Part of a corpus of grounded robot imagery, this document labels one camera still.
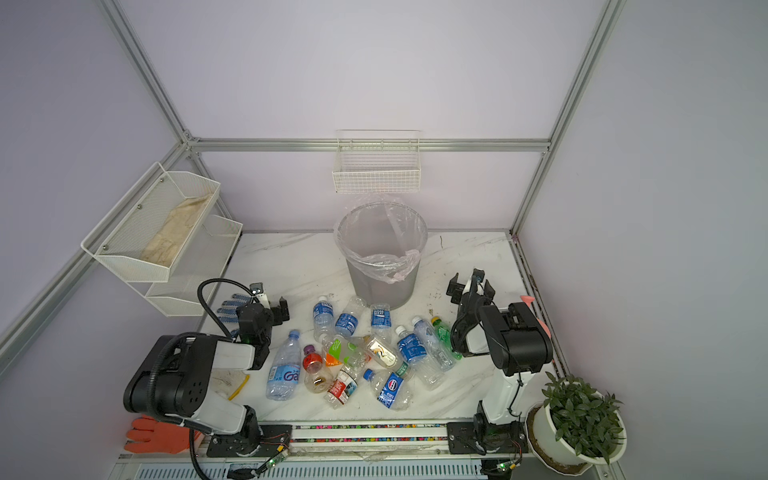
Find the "large clear blue-cap bottle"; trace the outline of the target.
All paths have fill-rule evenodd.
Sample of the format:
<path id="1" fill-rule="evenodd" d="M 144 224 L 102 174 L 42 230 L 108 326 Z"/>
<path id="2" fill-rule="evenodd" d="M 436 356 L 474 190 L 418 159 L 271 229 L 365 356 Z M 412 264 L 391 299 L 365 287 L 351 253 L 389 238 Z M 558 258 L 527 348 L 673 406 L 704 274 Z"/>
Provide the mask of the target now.
<path id="1" fill-rule="evenodd" d="M 300 332 L 291 330 L 279 347 L 266 383 L 266 398 L 274 401 L 289 400 L 298 385 L 301 371 Z"/>

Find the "blue label crushed bottle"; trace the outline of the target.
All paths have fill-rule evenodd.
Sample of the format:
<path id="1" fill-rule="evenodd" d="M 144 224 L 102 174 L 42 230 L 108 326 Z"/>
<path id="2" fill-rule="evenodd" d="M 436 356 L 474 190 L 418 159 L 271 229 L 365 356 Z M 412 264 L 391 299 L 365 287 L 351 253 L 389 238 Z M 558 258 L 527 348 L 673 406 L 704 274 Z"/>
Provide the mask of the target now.
<path id="1" fill-rule="evenodd" d="M 388 370 L 365 369 L 363 379 L 371 388 L 375 400 L 389 410 L 406 410 L 414 400 L 403 377 Z"/>

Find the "yellow-cap clear bottle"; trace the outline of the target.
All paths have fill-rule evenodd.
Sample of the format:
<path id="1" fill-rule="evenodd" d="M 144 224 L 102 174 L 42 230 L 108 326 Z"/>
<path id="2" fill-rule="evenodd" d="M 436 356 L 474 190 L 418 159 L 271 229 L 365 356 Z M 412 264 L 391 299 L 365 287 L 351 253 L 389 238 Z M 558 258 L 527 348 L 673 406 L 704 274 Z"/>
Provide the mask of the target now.
<path id="1" fill-rule="evenodd" d="M 379 335 L 365 335 L 362 345 L 367 354 L 382 367 L 397 370 L 403 363 L 399 351 Z"/>

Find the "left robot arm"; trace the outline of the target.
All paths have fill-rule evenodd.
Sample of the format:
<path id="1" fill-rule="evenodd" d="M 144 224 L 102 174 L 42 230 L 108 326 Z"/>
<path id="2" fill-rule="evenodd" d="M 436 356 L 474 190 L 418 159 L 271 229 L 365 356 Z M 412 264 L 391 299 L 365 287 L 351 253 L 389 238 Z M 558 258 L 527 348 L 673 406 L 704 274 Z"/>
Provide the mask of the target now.
<path id="1" fill-rule="evenodd" d="M 292 428 L 260 425 L 253 407 L 216 390 L 213 375 L 260 369 L 269 355 L 272 328 L 290 319 L 288 302 L 280 299 L 272 307 L 254 297 L 236 313 L 237 341 L 199 332 L 160 337 L 129 381 L 124 408 L 209 436 L 208 457 L 286 453 Z"/>

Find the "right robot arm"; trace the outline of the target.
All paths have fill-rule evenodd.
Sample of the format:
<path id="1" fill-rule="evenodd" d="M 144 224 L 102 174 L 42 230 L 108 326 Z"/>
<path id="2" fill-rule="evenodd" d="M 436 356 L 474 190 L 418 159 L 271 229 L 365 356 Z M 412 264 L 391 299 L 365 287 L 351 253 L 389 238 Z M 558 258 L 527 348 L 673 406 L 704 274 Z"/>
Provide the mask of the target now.
<path id="1" fill-rule="evenodd" d="M 482 270 L 473 270 L 466 283 L 454 275 L 446 295 L 458 306 L 450 327 L 451 349 L 464 358 L 488 356 L 496 368 L 473 416 L 468 447 L 484 455 L 501 450 L 506 442 L 518 445 L 524 438 L 525 390 L 554 360 L 552 333 L 536 316 L 532 296 L 498 307 Z"/>

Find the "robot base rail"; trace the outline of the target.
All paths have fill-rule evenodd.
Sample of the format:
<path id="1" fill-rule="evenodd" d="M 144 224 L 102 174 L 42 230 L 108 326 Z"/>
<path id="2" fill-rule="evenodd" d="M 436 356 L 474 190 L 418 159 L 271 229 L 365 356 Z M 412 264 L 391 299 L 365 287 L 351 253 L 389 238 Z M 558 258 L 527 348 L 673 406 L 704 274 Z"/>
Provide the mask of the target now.
<path id="1" fill-rule="evenodd" d="M 376 420 L 351 422 L 264 422 L 263 448 L 280 445 L 293 452 L 425 450 L 430 454 L 519 455 L 529 452 L 518 422 L 489 427 L 483 434 L 471 420 Z"/>

